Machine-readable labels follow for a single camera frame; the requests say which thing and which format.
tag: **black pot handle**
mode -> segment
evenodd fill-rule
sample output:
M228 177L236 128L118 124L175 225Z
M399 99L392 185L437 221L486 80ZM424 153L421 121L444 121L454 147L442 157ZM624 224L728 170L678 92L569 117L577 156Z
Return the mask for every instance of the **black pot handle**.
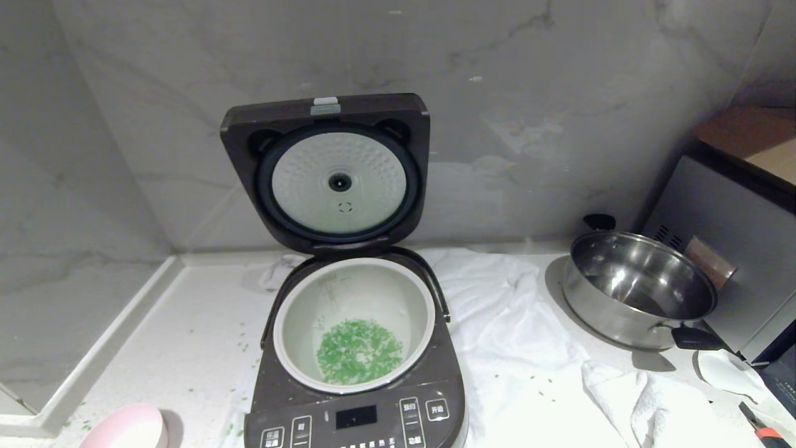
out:
M583 222L593 230L613 230L616 228L616 218L609 214L587 214Z
M684 325L672 328L672 337L674 343L685 350L720 350L724 348L724 341L718 336Z

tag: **white inner pot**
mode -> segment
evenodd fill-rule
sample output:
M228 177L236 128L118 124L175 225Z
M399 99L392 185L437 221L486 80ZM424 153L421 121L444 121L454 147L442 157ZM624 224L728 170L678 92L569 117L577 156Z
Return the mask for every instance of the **white inner pot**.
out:
M288 293L276 315L274 345L279 362L300 383L352 394L384 386L407 371L428 346L434 319L431 293L411 270L380 258L351 258L313 272ZM401 361L367 382L327 383L318 349L327 332L351 320L388 330L401 344Z

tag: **green debris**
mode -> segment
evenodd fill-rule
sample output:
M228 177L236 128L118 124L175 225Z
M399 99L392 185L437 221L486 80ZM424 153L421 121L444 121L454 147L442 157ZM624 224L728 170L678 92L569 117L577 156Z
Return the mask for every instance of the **green debris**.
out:
M374 320L344 320L323 335L318 365L327 383L367 383L387 375L403 361L404 346Z

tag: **marble countertop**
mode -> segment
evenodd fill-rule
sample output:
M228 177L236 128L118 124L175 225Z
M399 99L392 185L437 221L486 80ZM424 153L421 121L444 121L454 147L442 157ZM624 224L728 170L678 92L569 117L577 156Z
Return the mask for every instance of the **marble countertop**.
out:
M631 351L609 344L573 319L559 286L565 249L519 245L498 250L533 254L540 268L539 285L547 286L540 288L540 294L592 359L624 371L659 371L691 384L713 401L720 419L748 428L739 436L748 439L749 446L760 446L738 411L743 397L703 382L695 371L696 352L679 348L661 353ZM140 402L163 410L170 448L219 446L229 437L230 409L240 408L240 401L249 399L240 389L251 387L247 382L259 364L259 338L275 297L263 287L263 279L283 253L184 257L183 271L108 365L60 436L0 437L0 446L78 446L89 429L111 412ZM793 419L773 395L753 409L767 421L776 419L793 427Z

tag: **stainless steel pot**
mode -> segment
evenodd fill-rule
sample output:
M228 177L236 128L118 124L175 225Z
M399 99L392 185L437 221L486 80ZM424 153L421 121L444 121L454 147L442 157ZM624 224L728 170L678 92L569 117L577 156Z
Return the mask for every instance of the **stainless steel pot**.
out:
M677 251L641 235L600 230L577 238L570 255L564 296L597 332L638 348L724 346L686 326L716 307L716 289Z

